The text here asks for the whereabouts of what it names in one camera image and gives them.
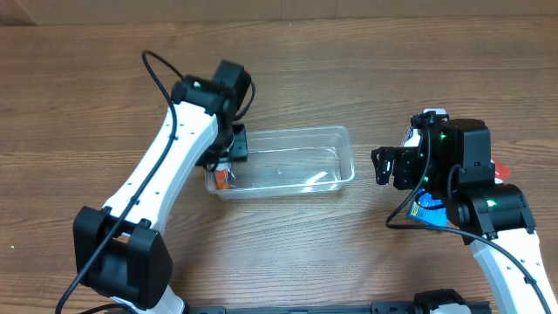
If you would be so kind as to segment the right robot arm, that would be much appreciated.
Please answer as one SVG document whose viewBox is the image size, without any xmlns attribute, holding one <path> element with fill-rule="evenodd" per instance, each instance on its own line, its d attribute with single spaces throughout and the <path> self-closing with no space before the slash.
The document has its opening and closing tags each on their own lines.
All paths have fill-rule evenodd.
<svg viewBox="0 0 558 314">
<path fill-rule="evenodd" d="M 412 116 L 411 128 L 416 144 L 372 150 L 377 184 L 408 191 L 400 209 L 424 194 L 441 202 L 451 224 L 430 229 L 462 237 L 500 312 L 555 313 L 534 216 L 518 187 L 496 182 L 485 122 L 429 111 Z"/>
</svg>

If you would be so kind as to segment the white medicine box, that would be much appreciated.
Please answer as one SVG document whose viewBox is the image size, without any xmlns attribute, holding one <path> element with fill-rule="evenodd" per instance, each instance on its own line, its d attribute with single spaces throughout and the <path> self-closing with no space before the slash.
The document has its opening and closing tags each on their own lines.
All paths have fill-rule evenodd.
<svg viewBox="0 0 558 314">
<path fill-rule="evenodd" d="M 446 110 L 444 108 L 426 108 L 421 113 L 416 113 L 416 114 L 412 115 L 411 119 L 413 119 L 415 116 L 424 115 L 424 114 L 429 113 L 429 112 L 435 113 L 438 116 L 446 115 Z M 413 126 L 410 126 L 408 132 L 406 133 L 406 135 L 403 138 L 402 146 L 403 147 L 418 147 L 419 144 L 420 144 L 421 139 L 422 139 L 421 131 L 419 129 L 414 128 Z"/>
</svg>

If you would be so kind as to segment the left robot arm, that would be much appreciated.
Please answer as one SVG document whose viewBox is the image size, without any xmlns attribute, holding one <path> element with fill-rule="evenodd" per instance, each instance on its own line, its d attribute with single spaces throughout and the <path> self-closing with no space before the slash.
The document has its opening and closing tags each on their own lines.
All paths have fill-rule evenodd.
<svg viewBox="0 0 558 314">
<path fill-rule="evenodd" d="M 77 275 L 58 301 L 60 312 L 79 284 L 128 313 L 188 313 L 170 286 L 173 260 L 163 239 L 173 204 L 195 167 L 248 158 L 240 118 L 254 83 L 242 65 L 223 60 L 210 80 L 181 76 L 164 92 L 167 116 L 123 186 L 101 209 L 83 207 L 73 223 Z"/>
</svg>

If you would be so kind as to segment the blue medicine box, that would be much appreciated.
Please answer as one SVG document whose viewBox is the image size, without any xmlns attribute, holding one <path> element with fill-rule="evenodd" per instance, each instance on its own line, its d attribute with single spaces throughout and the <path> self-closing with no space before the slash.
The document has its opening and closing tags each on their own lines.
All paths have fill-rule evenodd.
<svg viewBox="0 0 558 314">
<path fill-rule="evenodd" d="M 414 221 L 438 227 L 446 227 L 449 223 L 446 217 L 446 207 L 442 201 L 433 199 L 424 189 L 417 192 L 405 216 Z"/>
</svg>

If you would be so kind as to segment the clear plastic container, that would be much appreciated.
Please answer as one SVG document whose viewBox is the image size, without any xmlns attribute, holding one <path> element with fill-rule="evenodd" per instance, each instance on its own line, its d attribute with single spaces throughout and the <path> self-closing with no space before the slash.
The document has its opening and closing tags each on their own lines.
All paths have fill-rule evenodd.
<svg viewBox="0 0 558 314">
<path fill-rule="evenodd" d="M 224 200 L 333 192 L 355 176 L 349 130 L 322 126 L 250 132 L 248 159 L 234 162 L 230 187 L 206 174 L 206 189 Z"/>
</svg>

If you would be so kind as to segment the orange pill bottle white cap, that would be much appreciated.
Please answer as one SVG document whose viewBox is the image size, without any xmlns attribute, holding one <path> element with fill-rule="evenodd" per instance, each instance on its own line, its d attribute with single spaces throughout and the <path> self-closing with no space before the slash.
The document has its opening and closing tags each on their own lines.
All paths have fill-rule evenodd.
<svg viewBox="0 0 558 314">
<path fill-rule="evenodd" d="M 220 162 L 214 170 L 214 182 L 218 190 L 230 188 L 231 170 L 228 162 Z"/>
</svg>

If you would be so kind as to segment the red medicine box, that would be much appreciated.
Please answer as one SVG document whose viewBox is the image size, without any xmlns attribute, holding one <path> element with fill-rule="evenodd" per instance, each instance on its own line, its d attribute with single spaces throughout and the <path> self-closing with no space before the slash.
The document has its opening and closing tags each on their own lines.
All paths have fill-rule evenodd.
<svg viewBox="0 0 558 314">
<path fill-rule="evenodd" d="M 496 160 L 492 160 L 492 163 L 495 165 L 495 178 L 494 181 L 497 184 L 503 183 L 508 176 L 510 175 L 510 170 L 505 167 L 503 164 L 499 163 Z"/>
</svg>

